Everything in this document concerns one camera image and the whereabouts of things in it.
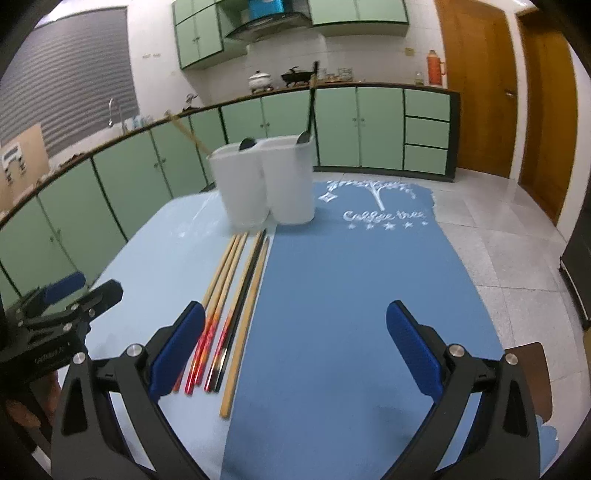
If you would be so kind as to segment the person's left hand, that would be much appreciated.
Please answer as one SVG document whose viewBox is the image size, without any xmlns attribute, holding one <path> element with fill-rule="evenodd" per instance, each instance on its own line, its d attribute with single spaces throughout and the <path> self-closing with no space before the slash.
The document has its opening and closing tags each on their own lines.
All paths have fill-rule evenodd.
<svg viewBox="0 0 591 480">
<path fill-rule="evenodd" d="M 53 424 L 61 394 L 58 372 L 41 377 L 23 391 L 10 394 L 5 402 L 7 413 L 22 427 L 38 429 L 44 421 Z"/>
</svg>

